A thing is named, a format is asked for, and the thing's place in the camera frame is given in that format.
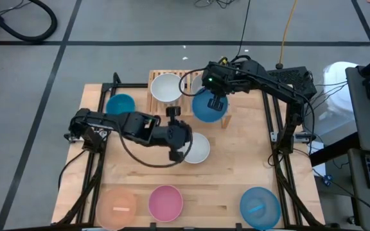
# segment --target light blue bowl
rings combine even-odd
[[[106,112],[116,115],[124,112],[135,112],[135,101],[127,94],[117,94],[108,100]]]
[[[281,217],[278,199],[262,187],[250,188],[243,194],[240,211],[243,219],[258,230],[274,228]]]
[[[222,107],[221,111],[213,110],[212,108],[208,107],[208,102],[210,99],[213,99],[213,94],[205,90],[203,93],[195,96],[192,99],[192,111],[196,118],[200,119],[202,122],[205,123],[214,123],[220,120],[226,113],[228,109],[228,99],[223,97],[220,99],[224,106]]]

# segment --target vacuum hose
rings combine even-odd
[[[55,17],[54,12],[47,5],[45,5],[39,0],[29,0],[29,1],[40,6],[42,9],[44,9],[48,13],[49,17],[51,17],[51,25],[49,26],[48,30],[46,30],[43,34],[38,35],[38,36],[21,35],[20,33],[11,29],[11,27],[9,27],[7,24],[5,24],[4,19],[1,16],[0,16],[0,27],[2,27],[2,29],[4,29],[6,32],[8,32],[9,34],[11,34],[17,39],[21,39],[23,41],[32,42],[32,43],[39,43],[49,38],[55,32],[58,26],[58,21],[57,21],[57,17]]]

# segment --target orange object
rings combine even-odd
[[[104,192],[96,205],[96,221],[107,230],[120,230],[133,222],[136,198],[132,192],[117,187]]]

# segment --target wooden tabletop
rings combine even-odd
[[[100,84],[87,84],[80,108],[96,111],[100,89]],[[135,99],[136,110],[145,112],[146,89],[117,89],[118,93],[131,95]],[[220,123],[206,124],[190,116],[180,117],[191,125],[194,132],[205,135],[209,140],[211,153],[200,164],[183,162],[165,169],[142,166],[125,153],[118,134],[112,132],[107,146],[100,197],[102,192],[117,186],[130,189],[137,198],[137,214],[131,226],[149,227],[151,222],[156,222],[148,212],[149,195],[157,186],[170,184],[182,193],[184,208],[175,221],[156,222],[157,227],[233,228],[235,223],[241,223],[243,227],[249,228],[239,211],[242,194],[257,186],[271,190],[277,197],[279,194],[274,169],[267,164],[271,148],[261,92],[255,90],[250,94],[231,95],[229,101],[234,112],[226,129],[221,129]],[[286,105],[281,102],[280,105],[284,117]],[[271,98],[270,107],[274,116]],[[81,146],[82,142],[70,146],[67,162],[81,151]],[[129,141],[127,146],[135,155],[151,164],[170,162],[168,148],[145,148]],[[305,144],[295,144],[295,148],[306,151]],[[52,222],[63,218],[79,197],[87,157],[88,155],[80,157],[66,169]],[[308,157],[295,151],[290,158],[298,196],[315,218],[324,223]],[[286,198],[290,222],[295,224],[288,194]],[[87,221],[89,207],[85,206],[84,221]],[[282,218],[276,227],[283,227]]]

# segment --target pink bowl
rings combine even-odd
[[[149,213],[160,222],[170,222],[181,214],[184,200],[179,190],[171,185],[157,187],[149,197]]]

